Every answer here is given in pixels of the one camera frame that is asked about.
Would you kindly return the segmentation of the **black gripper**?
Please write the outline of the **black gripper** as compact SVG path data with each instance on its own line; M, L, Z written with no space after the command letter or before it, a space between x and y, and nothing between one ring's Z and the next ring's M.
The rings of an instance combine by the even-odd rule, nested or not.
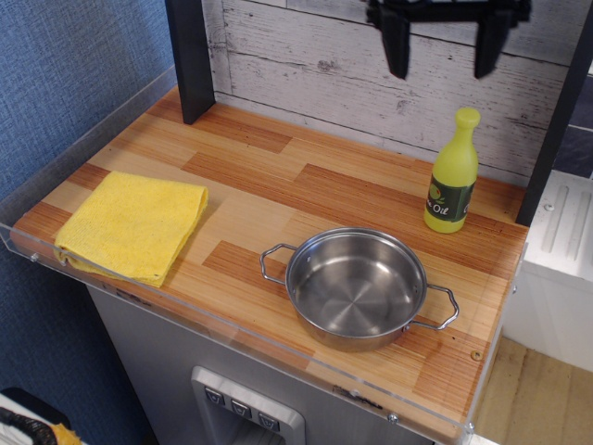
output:
M412 23L477 23L473 75L496 67L510 28L530 20L531 1L367 1L366 20L379 28L390 72L405 79Z

